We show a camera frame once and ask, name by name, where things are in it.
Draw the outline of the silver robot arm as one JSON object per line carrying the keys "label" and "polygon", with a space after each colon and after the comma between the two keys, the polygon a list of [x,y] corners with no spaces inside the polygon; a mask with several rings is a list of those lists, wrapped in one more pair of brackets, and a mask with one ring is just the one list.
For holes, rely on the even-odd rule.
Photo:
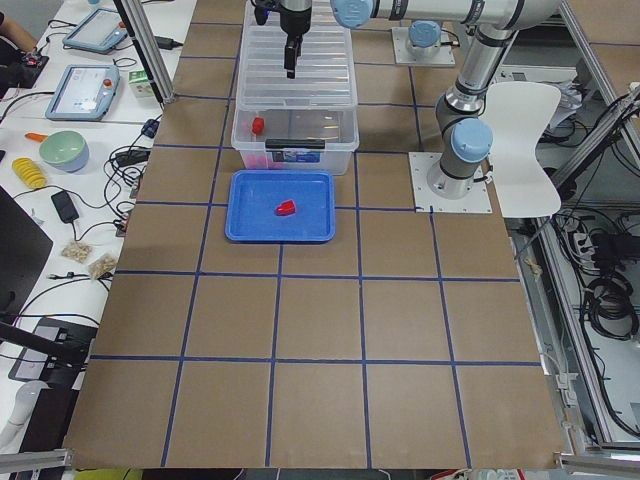
{"label": "silver robot arm", "polygon": [[337,23],[352,30],[373,18],[457,22],[475,27],[455,83],[436,104],[436,118],[442,138],[447,142],[454,124],[479,115],[489,83],[514,35],[548,19],[560,3],[555,0],[416,0],[332,1],[330,5]]}

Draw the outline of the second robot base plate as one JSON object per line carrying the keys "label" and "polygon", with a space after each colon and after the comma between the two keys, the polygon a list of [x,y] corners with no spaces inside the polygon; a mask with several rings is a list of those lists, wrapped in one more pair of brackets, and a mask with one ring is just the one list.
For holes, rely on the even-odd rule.
{"label": "second robot base plate", "polygon": [[393,27],[391,35],[394,46],[395,63],[414,67],[453,68],[453,49],[446,42],[449,35],[441,33],[441,40],[428,47],[420,47],[411,42],[408,27]]}

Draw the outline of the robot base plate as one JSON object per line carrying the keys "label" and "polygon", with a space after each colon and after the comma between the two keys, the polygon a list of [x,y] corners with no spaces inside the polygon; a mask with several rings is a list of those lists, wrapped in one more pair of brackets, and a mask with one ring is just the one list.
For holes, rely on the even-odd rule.
{"label": "robot base plate", "polygon": [[491,214],[487,184],[480,164],[468,179],[447,176],[439,152],[408,154],[415,210],[424,213]]}

